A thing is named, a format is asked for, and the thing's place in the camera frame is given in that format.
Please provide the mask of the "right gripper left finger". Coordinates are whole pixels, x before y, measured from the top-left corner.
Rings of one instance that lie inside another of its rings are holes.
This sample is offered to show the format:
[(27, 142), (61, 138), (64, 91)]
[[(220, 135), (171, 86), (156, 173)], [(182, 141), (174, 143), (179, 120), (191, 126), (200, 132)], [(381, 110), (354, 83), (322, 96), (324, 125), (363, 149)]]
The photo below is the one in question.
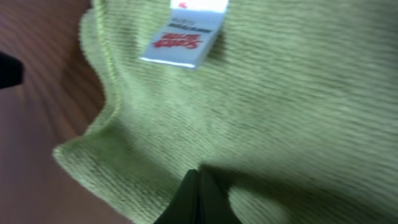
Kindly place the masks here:
[(178, 187), (173, 199), (154, 224), (198, 223), (199, 175), (189, 170)]

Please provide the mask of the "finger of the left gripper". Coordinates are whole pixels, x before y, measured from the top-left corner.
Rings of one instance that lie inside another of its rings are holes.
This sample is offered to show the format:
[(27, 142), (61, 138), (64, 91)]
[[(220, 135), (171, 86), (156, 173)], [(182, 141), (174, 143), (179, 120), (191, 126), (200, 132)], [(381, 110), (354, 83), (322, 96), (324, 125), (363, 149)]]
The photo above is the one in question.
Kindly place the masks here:
[(3, 52), (0, 56), (0, 86), (9, 88), (23, 83), (24, 65), (17, 58)]

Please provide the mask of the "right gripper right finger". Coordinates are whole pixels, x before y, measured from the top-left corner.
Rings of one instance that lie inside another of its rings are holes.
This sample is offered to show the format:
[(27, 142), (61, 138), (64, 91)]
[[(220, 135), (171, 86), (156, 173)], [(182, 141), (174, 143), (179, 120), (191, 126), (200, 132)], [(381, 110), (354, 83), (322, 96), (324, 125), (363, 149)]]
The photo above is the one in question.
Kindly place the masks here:
[(242, 224), (229, 206), (215, 178), (201, 170), (199, 172), (198, 219), (201, 224)]

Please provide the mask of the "green microfiber cloth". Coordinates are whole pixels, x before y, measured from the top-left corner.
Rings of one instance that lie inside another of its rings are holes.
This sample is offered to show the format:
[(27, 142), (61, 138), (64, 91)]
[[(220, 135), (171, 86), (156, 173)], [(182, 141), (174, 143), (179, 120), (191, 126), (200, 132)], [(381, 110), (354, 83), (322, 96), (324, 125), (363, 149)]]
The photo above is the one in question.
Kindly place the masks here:
[(243, 223), (397, 222), (397, 2), (231, 1), (196, 70), (139, 57), (168, 1), (94, 1), (80, 22), (106, 104), (56, 161), (135, 223), (185, 173)]

